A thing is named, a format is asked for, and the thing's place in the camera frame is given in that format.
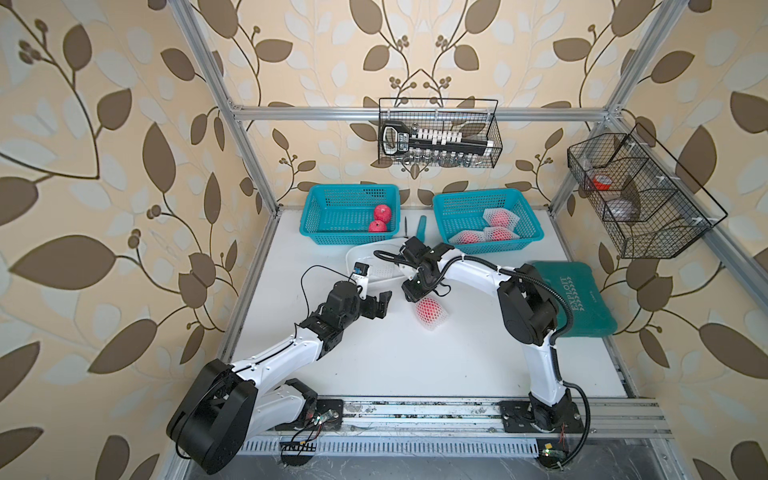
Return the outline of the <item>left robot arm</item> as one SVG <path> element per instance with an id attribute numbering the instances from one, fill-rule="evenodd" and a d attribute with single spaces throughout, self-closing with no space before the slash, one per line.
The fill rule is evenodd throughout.
<path id="1" fill-rule="evenodd" d="M 166 427 L 177 455 L 214 474 L 264 431 L 315 436 L 339 413 L 319 410 L 317 393 L 295 372 L 330 353 L 359 318 L 384 318 L 391 298 L 389 291 L 371 296 L 355 280 L 339 281 L 285 341 L 234 363 L 208 362 Z"/>

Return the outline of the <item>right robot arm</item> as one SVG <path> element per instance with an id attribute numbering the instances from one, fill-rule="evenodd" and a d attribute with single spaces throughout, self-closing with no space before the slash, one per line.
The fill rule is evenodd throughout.
<path id="1" fill-rule="evenodd" d="M 530 376 L 526 419 L 543 432 L 566 422 L 575 386 L 562 378 L 556 341 L 573 327 L 573 311 L 532 265 L 501 267 L 445 243 L 428 247 L 416 237 L 407 239 L 397 253 L 375 250 L 374 256 L 396 265 L 405 275 L 401 288 L 411 303 L 434 292 L 445 280 L 495 298 L 506 331 L 523 345 Z"/>

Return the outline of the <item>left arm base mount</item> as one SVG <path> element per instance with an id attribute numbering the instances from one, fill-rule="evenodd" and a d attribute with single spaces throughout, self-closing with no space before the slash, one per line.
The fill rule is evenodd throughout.
<path id="1" fill-rule="evenodd" d="M 345 402 L 340 398 L 320 398 L 318 393 L 296 378 L 286 380 L 269 394 L 267 430 L 298 431 L 320 427 L 338 431 L 343 423 Z"/>

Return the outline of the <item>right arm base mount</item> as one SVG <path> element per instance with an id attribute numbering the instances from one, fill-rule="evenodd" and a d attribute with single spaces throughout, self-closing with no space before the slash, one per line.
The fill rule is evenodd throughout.
<path id="1" fill-rule="evenodd" d="M 566 433 L 584 432 L 584 416 L 573 401 L 571 391 L 549 406 L 530 395 L 526 400 L 505 400 L 498 403 L 503 429 L 506 433 Z"/>

